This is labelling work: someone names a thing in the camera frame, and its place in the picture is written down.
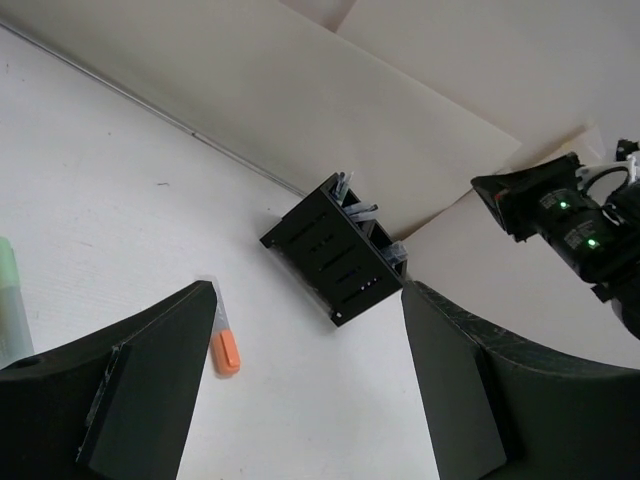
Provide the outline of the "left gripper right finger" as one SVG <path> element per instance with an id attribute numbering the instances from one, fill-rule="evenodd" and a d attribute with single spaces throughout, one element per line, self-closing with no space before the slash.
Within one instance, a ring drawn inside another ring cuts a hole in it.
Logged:
<path id="1" fill-rule="evenodd" d="M 420 282 L 401 294 L 443 479 L 635 479 L 639 373 L 548 348 Z"/>

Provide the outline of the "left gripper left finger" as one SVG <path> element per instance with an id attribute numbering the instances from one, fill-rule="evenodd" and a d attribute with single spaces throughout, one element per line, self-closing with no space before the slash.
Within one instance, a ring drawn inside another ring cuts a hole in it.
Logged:
<path id="1" fill-rule="evenodd" d="M 216 307 L 199 280 L 3 368 L 2 478 L 176 478 Z"/>

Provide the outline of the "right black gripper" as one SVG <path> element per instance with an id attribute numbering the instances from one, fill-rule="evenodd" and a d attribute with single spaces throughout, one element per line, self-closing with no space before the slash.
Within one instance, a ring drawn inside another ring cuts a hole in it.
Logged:
<path id="1" fill-rule="evenodd" d="M 638 337 L 639 181 L 599 203 L 578 190 L 582 166 L 570 152 L 518 172 L 477 176 L 471 186 L 514 241 L 541 236 Z"/>

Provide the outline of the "orange cap highlighter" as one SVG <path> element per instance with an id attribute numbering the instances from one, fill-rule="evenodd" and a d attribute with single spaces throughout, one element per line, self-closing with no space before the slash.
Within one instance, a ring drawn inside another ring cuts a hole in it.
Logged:
<path id="1" fill-rule="evenodd" d="M 220 284 L 213 275 L 201 275 L 199 280 L 211 282 L 217 298 L 210 340 L 212 364 L 217 377 L 231 378 L 240 371 L 241 357 L 230 328 Z"/>

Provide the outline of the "green highlighter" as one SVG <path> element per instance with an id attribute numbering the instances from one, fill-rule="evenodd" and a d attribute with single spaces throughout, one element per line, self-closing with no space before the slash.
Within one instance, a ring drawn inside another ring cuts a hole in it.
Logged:
<path id="1" fill-rule="evenodd" d="M 1 368 L 34 354 L 17 262 L 9 240 L 1 238 Z"/>

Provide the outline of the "black two-compartment pen holder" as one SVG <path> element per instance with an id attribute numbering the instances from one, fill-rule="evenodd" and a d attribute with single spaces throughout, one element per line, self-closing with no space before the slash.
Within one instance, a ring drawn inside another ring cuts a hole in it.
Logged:
<path id="1" fill-rule="evenodd" d="M 359 201 L 349 190 L 334 196 L 332 174 L 260 238 L 274 248 L 311 288 L 340 327 L 400 291 L 407 262 L 390 264 L 382 251 L 392 239 L 375 219 L 356 223 L 344 209 Z"/>

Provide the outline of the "purple gel pen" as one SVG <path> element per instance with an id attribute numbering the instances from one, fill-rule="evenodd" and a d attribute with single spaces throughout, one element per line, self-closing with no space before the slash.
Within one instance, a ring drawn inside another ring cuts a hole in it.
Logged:
<path id="1" fill-rule="evenodd" d="M 381 251 L 383 258 L 392 266 L 404 262 L 408 257 L 408 252 L 404 244 L 400 241 L 394 242 Z"/>

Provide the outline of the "light blue gel pen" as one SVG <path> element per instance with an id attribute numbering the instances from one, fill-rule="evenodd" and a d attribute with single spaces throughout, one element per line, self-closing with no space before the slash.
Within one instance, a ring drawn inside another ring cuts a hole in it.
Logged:
<path id="1" fill-rule="evenodd" d="M 343 207 L 345 214 L 354 222 L 362 223 L 377 218 L 379 207 L 377 204 L 364 202 L 354 203 Z"/>

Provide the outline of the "dark blue ballpoint pen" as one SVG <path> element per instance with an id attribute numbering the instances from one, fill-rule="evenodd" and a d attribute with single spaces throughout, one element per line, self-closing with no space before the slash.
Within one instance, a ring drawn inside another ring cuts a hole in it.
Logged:
<path id="1" fill-rule="evenodd" d="M 332 190 L 332 196 L 334 200 L 340 205 L 343 204 L 344 199 L 346 198 L 346 195 L 350 189 L 350 183 L 353 175 L 353 172 L 340 172 L 338 174 L 336 184 Z"/>

